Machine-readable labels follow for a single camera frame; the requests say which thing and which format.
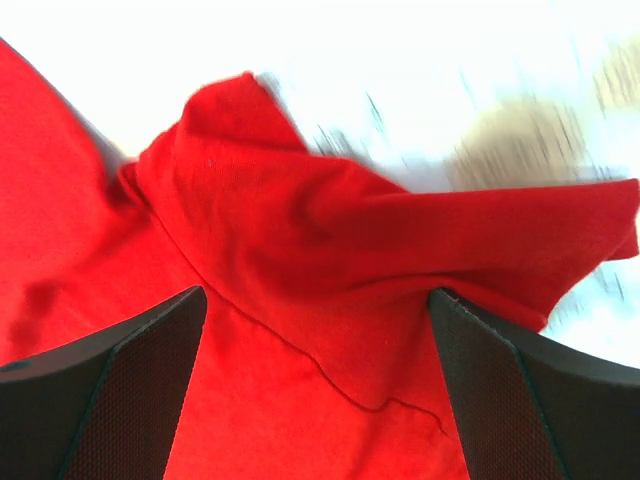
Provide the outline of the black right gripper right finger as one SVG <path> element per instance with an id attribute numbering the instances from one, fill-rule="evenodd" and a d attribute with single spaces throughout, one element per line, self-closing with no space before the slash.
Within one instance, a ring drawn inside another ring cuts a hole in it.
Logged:
<path id="1" fill-rule="evenodd" d="M 471 478 L 636 480 L 639 371 L 507 322 L 451 291 L 428 301 Z"/>

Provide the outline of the red t shirt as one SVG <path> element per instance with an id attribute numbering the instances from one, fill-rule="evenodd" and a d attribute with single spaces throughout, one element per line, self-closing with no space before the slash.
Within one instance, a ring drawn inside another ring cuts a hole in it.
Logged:
<path id="1" fill-rule="evenodd" d="M 171 479 L 464 479 L 426 301 L 538 331 L 637 253 L 634 180 L 412 194 L 308 151 L 251 74 L 199 90 L 109 176 L 50 84 L 1 48 L 1 358 L 204 288 Z"/>

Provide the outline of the floral patterned table mat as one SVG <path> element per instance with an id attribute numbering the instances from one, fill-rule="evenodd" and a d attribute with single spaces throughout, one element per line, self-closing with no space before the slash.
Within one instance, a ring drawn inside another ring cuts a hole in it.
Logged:
<path id="1" fill-rule="evenodd" d="M 635 1 L 5 1 L 1 29 L 69 78 L 56 88 L 107 174 L 136 162 L 206 86 L 251 74 L 308 151 L 412 194 L 639 186 L 639 43 L 585 17 Z M 639 364 L 638 251 L 572 286 L 538 331 Z"/>

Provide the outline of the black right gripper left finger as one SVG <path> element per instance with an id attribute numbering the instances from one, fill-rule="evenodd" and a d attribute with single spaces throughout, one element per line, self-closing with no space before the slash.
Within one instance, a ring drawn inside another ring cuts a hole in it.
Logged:
<path id="1" fill-rule="evenodd" d="M 192 287 L 2 366 L 2 478 L 163 478 L 206 310 Z"/>

